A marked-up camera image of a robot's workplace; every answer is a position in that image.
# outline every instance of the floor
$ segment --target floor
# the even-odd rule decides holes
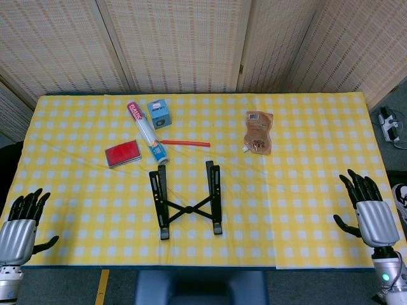
[[[407,115],[407,82],[390,93],[378,107],[387,105]],[[371,112],[377,122],[377,109]],[[401,138],[407,140],[407,119],[396,112],[397,119],[406,122]],[[386,143],[381,128],[373,125],[376,139],[387,170],[407,171],[407,151]],[[0,137],[0,147],[8,139]],[[22,284],[19,305],[23,304],[95,304],[100,278],[99,269],[27,269]],[[372,269],[355,271],[267,271],[270,305],[300,304],[376,304],[370,298],[378,287]],[[111,269],[104,304],[132,304],[137,271]]]
[[[382,154],[382,159],[386,170],[407,171],[407,150],[397,149],[391,143],[384,141],[382,128],[378,125],[378,110],[380,107],[388,106],[394,111],[396,119],[402,122],[404,128],[398,128],[401,140],[406,142],[399,143],[399,146],[407,147],[407,81],[397,87],[397,89],[388,94],[370,114],[375,131],[376,140]]]

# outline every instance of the wall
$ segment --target wall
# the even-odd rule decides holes
[[[371,109],[407,75],[406,33],[405,0],[329,0],[310,27],[285,91],[362,91]]]
[[[405,0],[10,0],[0,134],[46,94],[363,91],[407,75]]]

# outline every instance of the red stick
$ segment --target red stick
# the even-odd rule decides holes
[[[160,142],[162,144],[169,144],[169,145],[189,145],[189,146],[210,147],[210,143],[207,143],[207,142],[173,141],[173,140],[162,140]]]

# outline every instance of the food pouch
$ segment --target food pouch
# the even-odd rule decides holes
[[[273,126],[273,114],[262,111],[246,112],[246,135],[244,136],[243,150],[249,149],[256,154],[270,154],[272,151],[272,140],[270,129]]]

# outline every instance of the power strip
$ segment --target power strip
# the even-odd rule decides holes
[[[396,128],[399,124],[391,110],[387,106],[381,107],[378,117],[386,142],[398,142],[400,138]]]

